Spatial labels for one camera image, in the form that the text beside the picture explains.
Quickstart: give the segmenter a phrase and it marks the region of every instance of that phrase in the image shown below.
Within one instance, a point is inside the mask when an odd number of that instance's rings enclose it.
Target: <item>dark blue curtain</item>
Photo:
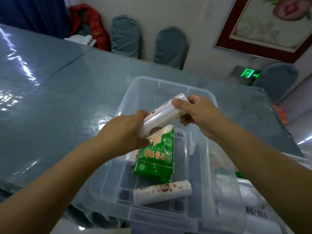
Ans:
[[[64,0],[0,0],[0,23],[62,39],[70,32]]]

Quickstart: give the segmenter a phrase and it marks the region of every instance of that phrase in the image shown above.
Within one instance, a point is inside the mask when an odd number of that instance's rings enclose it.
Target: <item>painting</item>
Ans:
[[[236,0],[216,46],[295,62],[312,44],[312,0]]]

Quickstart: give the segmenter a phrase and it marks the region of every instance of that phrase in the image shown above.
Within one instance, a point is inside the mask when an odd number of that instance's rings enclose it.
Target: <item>table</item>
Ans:
[[[276,149],[302,157],[260,88],[0,27],[0,100],[5,99],[0,101],[0,181],[6,184],[27,185],[95,136],[137,76],[210,90],[233,122]]]

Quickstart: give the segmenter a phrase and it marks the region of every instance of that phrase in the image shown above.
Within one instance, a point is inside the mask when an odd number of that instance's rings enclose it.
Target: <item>green box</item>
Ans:
[[[141,149],[134,174],[162,183],[174,173],[174,127],[168,125],[147,138],[151,145]]]

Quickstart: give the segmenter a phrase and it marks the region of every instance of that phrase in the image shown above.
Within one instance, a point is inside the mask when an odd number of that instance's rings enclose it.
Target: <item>red jacket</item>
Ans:
[[[101,23],[100,14],[87,4],[80,4],[69,8],[72,15],[72,31],[71,35],[75,35],[82,24],[82,18],[78,12],[86,10],[86,24],[92,31],[92,37],[96,40],[96,47],[105,51],[111,51],[110,36],[104,30]]]

